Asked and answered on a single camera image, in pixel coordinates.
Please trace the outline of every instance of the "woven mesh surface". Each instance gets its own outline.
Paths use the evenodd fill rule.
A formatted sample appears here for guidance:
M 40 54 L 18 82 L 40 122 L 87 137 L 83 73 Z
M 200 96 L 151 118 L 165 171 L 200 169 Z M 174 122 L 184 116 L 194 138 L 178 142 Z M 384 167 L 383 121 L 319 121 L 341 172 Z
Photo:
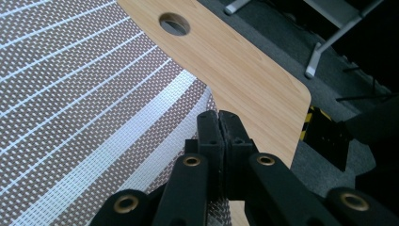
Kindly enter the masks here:
M 215 109 L 115 1 L 2 1 L 0 30 L 0 225 L 87 225 L 117 191 L 154 190 Z

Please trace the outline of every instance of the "white stripe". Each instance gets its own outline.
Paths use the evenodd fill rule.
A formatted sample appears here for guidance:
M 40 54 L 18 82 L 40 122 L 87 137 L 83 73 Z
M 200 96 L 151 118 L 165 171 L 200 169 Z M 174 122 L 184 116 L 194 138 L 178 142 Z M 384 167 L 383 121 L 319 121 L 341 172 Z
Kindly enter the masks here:
M 74 46 L 76 46 L 76 45 L 78 45 L 78 44 L 80 44 L 80 43 L 82 43 L 82 42 L 84 42 L 86 40 L 89 40 L 89 39 L 91 39 L 91 38 L 103 33 L 104 31 L 106 31 L 108 29 L 111 29 L 112 27 L 114 27 L 116 25 L 119 25 L 119 24 L 121 24 L 121 23 L 123 23 L 123 22 L 125 22 L 125 21 L 127 21 L 129 19 L 130 19 L 130 17 L 126 17 L 126 18 L 124 18 L 124 19 L 122 19 L 122 20 L 120 20 L 120 21 L 118 21 L 118 22 L 116 22 L 116 23 L 114 23 L 114 24 L 102 29 L 102 30 L 97 31 L 96 33 L 93 33 L 93 34 L 91 34 L 91 35 L 89 35 L 89 36 L 87 36 L 87 37 L 85 37 L 85 38 L 83 38 L 83 39 L 81 39 L 81 40 L 79 40 L 79 41 L 77 41 L 75 43 L 72 43 L 72 44 L 70 44 L 70 45 L 68 45 L 68 46 L 66 46 L 66 47 L 64 47 L 64 48 L 62 48 L 60 50 L 57 50 L 57 51 L 55 51 L 55 52 L 53 52 L 53 53 L 51 53 L 51 54 L 49 54 L 49 55 L 47 55 L 47 56 L 45 56 L 45 57 L 43 57 L 41 59 L 38 59 L 38 60 L 36 60 L 36 61 L 34 61 L 34 62 L 32 62 L 32 63 L 30 63 L 30 64 L 28 64 L 28 65 L 26 65 L 26 66 L 24 66 L 22 68 L 20 68 L 20 69 L 18 69 L 17 71 L 15 71 L 13 73 L 10 73 L 9 75 L 7 75 L 5 77 L 0 78 L 0 82 L 3 82 L 5 80 L 9 79 L 10 77 L 13 77 L 15 74 L 23 72 L 24 70 L 26 70 L 26 69 L 28 69 L 28 68 L 30 68 L 30 67 L 38 64 L 38 63 L 41 63 L 42 61 L 44 61 L 44 60 L 46 60 L 48 58 L 55 57 L 56 55 L 61 54 L 62 52 L 66 51 L 66 50 L 68 50 L 70 48 L 73 48 Z
M 12 225 L 47 225 L 60 215 L 181 97 L 195 81 L 180 74 L 96 151 L 24 211 Z
M 144 191 L 147 189 L 147 187 L 184 147 L 184 141 L 196 134 L 197 116 L 205 110 L 210 95 L 210 90 L 205 90 L 199 103 L 195 105 L 186 118 L 175 130 L 173 130 L 172 133 L 170 133 L 170 135 L 154 150 L 154 152 L 144 160 L 144 162 L 135 170 L 129 179 L 125 181 L 119 190 L 130 188 Z
M 59 78 L 58 80 L 56 80 L 54 83 L 50 84 L 49 86 L 37 91 L 36 93 L 28 96 L 26 99 L 24 99 L 23 101 L 20 101 L 18 104 L 12 106 L 10 109 L 8 109 L 5 112 L 2 112 L 0 114 L 0 118 L 6 116 L 9 112 L 11 112 L 12 110 L 14 110 L 15 108 L 24 105 L 26 102 L 30 101 L 31 99 L 35 98 L 36 96 L 40 95 L 41 93 L 43 93 L 44 91 L 46 91 L 47 89 L 50 89 L 52 87 L 54 87 L 55 85 L 57 85 L 60 82 L 65 81 L 66 79 L 68 79 L 69 77 L 76 75 L 77 73 L 83 71 L 85 68 L 88 68 L 89 66 L 93 65 L 94 63 L 102 60 L 105 57 L 108 57 L 109 55 L 113 54 L 114 52 L 116 52 L 117 50 L 119 50 L 121 47 L 123 47 L 125 44 L 129 43 L 132 40 L 135 40 L 137 37 L 141 36 L 142 34 L 144 34 L 143 31 L 141 31 L 140 33 L 136 34 L 135 36 L 131 37 L 129 40 L 124 41 L 122 44 L 118 45 L 117 47 L 113 48 L 112 50 L 106 52 L 105 54 L 91 60 L 89 63 L 83 65 L 82 67 L 72 71 L 71 73 L 66 74 L 65 76 Z
M 31 37 L 31 36 L 37 35 L 37 34 L 43 32 L 43 31 L 52 29 L 52 28 L 54 28 L 54 27 L 56 27 L 56 26 L 65 24 L 65 23 L 67 23 L 67 22 L 69 22 L 69 21 L 73 21 L 74 19 L 77 19 L 77 18 L 79 18 L 79 17 L 88 15 L 88 14 L 90 14 L 91 12 L 94 12 L 94 11 L 99 10 L 99 9 L 101 9 L 101 8 L 108 7 L 108 6 L 110 6 L 110 5 L 112 5 L 112 4 L 115 4 L 115 3 L 116 3 L 116 1 L 112 1 L 112 2 L 109 2 L 109 3 L 104 4 L 104 5 L 102 5 L 102 6 L 99 6 L 99 7 L 96 7 L 96 8 L 92 8 L 91 10 L 85 11 L 85 12 L 83 12 L 83 13 L 81 13 L 81 14 L 72 16 L 71 18 L 68 18 L 68 19 L 66 19 L 66 20 L 60 21 L 60 22 L 55 23 L 55 24 L 51 24 L 51 25 L 46 26 L 46 27 L 44 27 L 44 28 L 42 28 L 42 29 L 40 29 L 40 30 L 37 30 L 37 31 L 34 31 L 34 32 L 32 32 L 32 33 L 26 34 L 26 35 L 24 35 L 24 36 L 22 36 L 22 37 L 20 37 L 20 38 L 18 38 L 18 39 L 12 40 L 12 41 L 10 41 L 10 42 L 4 44 L 4 45 L 0 45 L 0 49 L 5 48 L 5 47 L 7 47 L 7 46 L 9 46 L 9 45 L 11 45 L 11 44 L 14 44 L 14 43 L 18 42 L 18 41 L 27 39 L 27 38 L 29 38 L 29 37 Z
M 161 70 L 167 63 L 170 61 L 167 60 L 164 62 L 157 70 L 152 72 L 149 76 L 147 76 L 143 81 L 141 81 L 139 84 L 137 84 L 135 87 L 133 87 L 131 90 L 126 92 L 123 96 L 121 96 L 116 102 L 114 102 L 112 105 L 110 105 L 106 110 L 101 112 L 99 115 L 97 115 L 94 119 L 89 121 L 85 126 L 80 128 L 78 131 L 76 131 L 72 136 L 70 136 L 68 139 L 64 140 L 60 145 L 58 145 L 56 148 L 54 148 L 52 151 L 50 151 L 48 154 L 46 154 L 43 158 L 39 159 L 38 162 L 36 162 L 34 165 L 32 165 L 29 169 L 27 169 L 25 172 L 21 173 L 20 176 L 18 176 L 15 180 L 12 180 L 11 183 L 9 183 L 1 192 L 0 196 L 3 195 L 5 192 L 7 192 L 11 187 L 13 187 L 15 184 L 17 184 L 21 179 L 25 177 L 27 173 L 32 171 L 34 168 L 36 168 L 38 165 L 40 165 L 46 158 L 50 157 L 53 153 L 57 152 L 59 149 L 61 149 L 65 144 L 67 144 L 70 140 L 72 140 L 74 137 L 76 137 L 78 134 L 80 134 L 82 131 L 84 131 L 86 128 L 88 128 L 91 124 L 93 124 L 96 120 L 98 120 L 102 115 L 104 115 L 106 112 L 108 112 L 110 109 L 112 109 L 114 106 L 116 106 L 118 103 L 120 103 L 123 99 L 125 99 L 127 96 L 132 94 L 133 91 L 135 91 L 138 87 L 140 87 L 142 84 L 144 84 L 147 80 L 149 80 L 151 77 L 153 77 L 159 70 Z
M 8 12 L 5 12 L 3 14 L 0 14 L 0 18 L 9 16 L 10 14 L 13 14 L 13 13 L 16 13 L 16 12 L 19 12 L 19 11 L 22 11 L 22 10 L 25 10 L 25 9 L 28 9 L 28 8 L 36 7 L 36 6 L 39 6 L 41 4 L 51 2 L 51 1 L 52 0 L 42 0 L 42 1 L 39 1 L 39 2 L 36 2 L 36 3 L 32 3 L 30 5 L 27 5 L 27 6 L 24 6 L 24 7 L 21 7 L 21 8 L 16 8 L 16 9 L 13 9 L 11 11 L 8 11 Z

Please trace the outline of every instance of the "wooden tabletop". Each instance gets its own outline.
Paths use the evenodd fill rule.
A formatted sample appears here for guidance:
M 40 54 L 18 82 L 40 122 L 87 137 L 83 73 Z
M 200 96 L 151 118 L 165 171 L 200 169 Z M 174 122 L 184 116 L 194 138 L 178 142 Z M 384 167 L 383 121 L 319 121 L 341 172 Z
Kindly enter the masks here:
M 212 89 L 218 109 L 240 117 L 260 152 L 291 166 L 311 102 L 302 83 L 195 0 L 119 4 L 167 55 Z M 187 35 L 174 36 L 160 26 L 167 12 L 188 21 Z

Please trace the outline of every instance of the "gray carpet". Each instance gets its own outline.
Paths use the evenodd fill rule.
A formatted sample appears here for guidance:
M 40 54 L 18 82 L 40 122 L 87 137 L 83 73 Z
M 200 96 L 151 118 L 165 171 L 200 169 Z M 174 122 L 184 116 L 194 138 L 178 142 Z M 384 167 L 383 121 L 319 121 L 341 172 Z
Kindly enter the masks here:
M 251 41 L 281 67 L 300 80 L 311 93 L 311 105 L 323 109 L 335 121 L 344 121 L 379 104 L 377 99 L 337 102 L 345 96 L 371 94 L 372 78 L 361 70 L 343 73 L 353 68 L 344 56 L 332 48 L 322 54 L 316 75 L 307 79 L 304 75 L 316 42 L 323 42 L 317 34 L 297 25 L 292 16 L 286 15 L 266 1 L 251 1 L 232 16 L 223 12 L 228 0 L 199 0 L 217 17 Z M 377 86 L 377 92 L 387 90 Z M 336 186 L 354 187 L 355 176 L 371 170 L 374 158 L 367 145 L 356 140 L 349 146 L 345 172 L 326 161 L 309 145 L 298 141 L 292 172 L 307 186 L 321 196 Z

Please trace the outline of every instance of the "brass grommet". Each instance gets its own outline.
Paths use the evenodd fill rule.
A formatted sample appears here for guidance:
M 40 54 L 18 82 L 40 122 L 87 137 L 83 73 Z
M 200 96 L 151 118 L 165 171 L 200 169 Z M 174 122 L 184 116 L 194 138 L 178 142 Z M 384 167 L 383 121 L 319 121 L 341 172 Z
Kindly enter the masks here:
M 129 203 L 126 206 L 122 206 L 121 203 L 123 201 L 130 201 L 131 203 Z M 114 210 L 115 212 L 119 213 L 119 214 L 127 214 L 130 211 L 136 209 L 136 207 L 138 206 L 138 198 L 134 195 L 124 195 L 124 196 L 120 196 L 117 201 L 114 203 Z
M 188 167 L 195 167 L 200 164 L 200 159 L 197 157 L 189 156 L 186 157 L 183 162 Z
M 275 164 L 275 160 L 271 157 L 268 156 L 259 156 L 256 159 L 260 164 L 265 165 L 265 166 L 272 166 L 273 164 Z
M 343 193 L 341 195 L 341 201 L 347 207 L 358 210 L 358 211 L 366 211 L 370 209 L 370 205 L 367 201 L 365 201 L 362 197 L 357 196 L 351 193 Z

